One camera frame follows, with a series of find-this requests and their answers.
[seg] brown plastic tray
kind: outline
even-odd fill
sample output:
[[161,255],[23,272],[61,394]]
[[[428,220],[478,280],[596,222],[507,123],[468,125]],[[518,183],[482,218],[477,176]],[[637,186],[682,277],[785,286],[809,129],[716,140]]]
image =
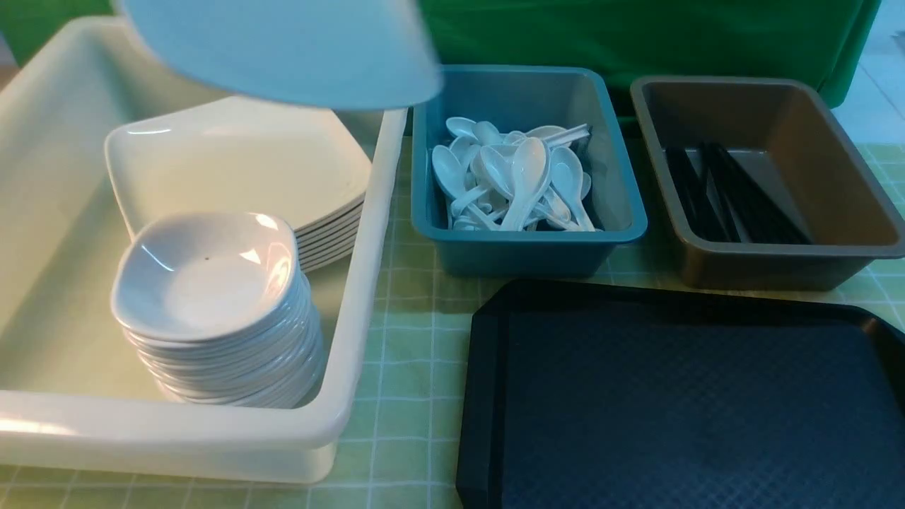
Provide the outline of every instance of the brown plastic tray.
[[[905,223],[819,96],[789,80],[647,77],[632,101],[672,228],[697,288],[831,290],[878,258],[905,256]],[[710,242],[691,231],[666,164],[726,147],[813,245]]]

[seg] white plastic bin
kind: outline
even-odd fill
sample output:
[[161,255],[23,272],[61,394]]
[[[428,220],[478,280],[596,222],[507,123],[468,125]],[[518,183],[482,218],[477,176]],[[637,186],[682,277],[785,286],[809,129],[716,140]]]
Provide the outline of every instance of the white plastic bin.
[[361,372],[405,111],[382,124],[379,112],[338,112],[374,168],[351,260],[311,275],[332,338],[316,395],[292,410],[168,403],[110,315],[129,236],[103,140],[223,96],[137,53],[105,17],[68,24],[0,92],[0,464],[291,483],[329,472]]

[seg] teal plastic tray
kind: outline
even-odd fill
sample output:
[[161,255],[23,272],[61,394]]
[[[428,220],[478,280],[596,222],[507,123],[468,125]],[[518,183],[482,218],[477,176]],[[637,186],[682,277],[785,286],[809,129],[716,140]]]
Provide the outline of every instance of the teal plastic tray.
[[[414,109],[412,221],[434,241],[443,269],[461,276],[582,277],[647,229],[647,215],[604,80],[587,69],[447,65],[443,93]],[[593,186],[585,207],[600,232],[453,231],[430,150],[448,144],[448,117],[487,120],[501,131],[586,123],[574,149]]]

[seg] green fabric backdrop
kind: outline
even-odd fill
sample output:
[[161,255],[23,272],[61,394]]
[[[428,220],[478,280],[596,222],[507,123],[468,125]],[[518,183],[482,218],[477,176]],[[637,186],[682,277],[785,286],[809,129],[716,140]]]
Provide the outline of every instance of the green fabric backdrop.
[[[445,62],[575,65],[601,73],[617,111],[642,74],[793,78],[842,102],[880,0],[421,0]],[[0,0],[19,62],[109,0]]]

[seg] black serving tray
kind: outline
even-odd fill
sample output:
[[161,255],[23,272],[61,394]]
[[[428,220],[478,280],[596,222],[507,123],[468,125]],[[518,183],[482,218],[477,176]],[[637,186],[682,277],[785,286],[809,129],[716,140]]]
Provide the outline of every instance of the black serving tray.
[[517,281],[472,319],[472,508],[903,508],[905,347],[863,309]]

